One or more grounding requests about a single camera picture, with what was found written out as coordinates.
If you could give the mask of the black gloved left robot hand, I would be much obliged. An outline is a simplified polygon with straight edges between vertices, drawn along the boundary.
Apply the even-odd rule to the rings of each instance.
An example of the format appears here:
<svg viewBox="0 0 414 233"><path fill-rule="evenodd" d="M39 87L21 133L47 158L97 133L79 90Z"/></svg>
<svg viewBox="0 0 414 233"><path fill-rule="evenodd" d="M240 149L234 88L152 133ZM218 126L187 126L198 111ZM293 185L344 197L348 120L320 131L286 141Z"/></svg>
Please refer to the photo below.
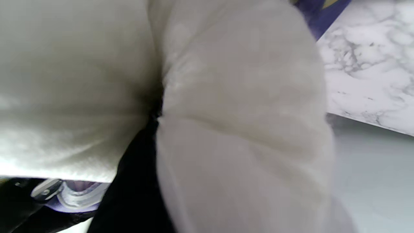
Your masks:
<svg viewBox="0 0 414 233"><path fill-rule="evenodd" d="M161 102L149 113L146 126L137 133L117 169L89 233L174 233L164 204L156 169L157 118Z"/></svg>

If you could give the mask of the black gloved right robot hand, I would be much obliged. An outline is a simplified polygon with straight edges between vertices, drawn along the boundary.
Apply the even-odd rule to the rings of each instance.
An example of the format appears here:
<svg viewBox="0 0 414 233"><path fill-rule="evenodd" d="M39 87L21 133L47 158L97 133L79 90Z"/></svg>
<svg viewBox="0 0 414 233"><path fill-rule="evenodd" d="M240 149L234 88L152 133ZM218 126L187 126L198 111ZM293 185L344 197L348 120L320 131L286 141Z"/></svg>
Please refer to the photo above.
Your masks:
<svg viewBox="0 0 414 233"><path fill-rule="evenodd" d="M51 208L48 200L32 197L46 179L10 178L1 184L0 224L2 233L58 233L95 216L96 210L64 212Z"/></svg>

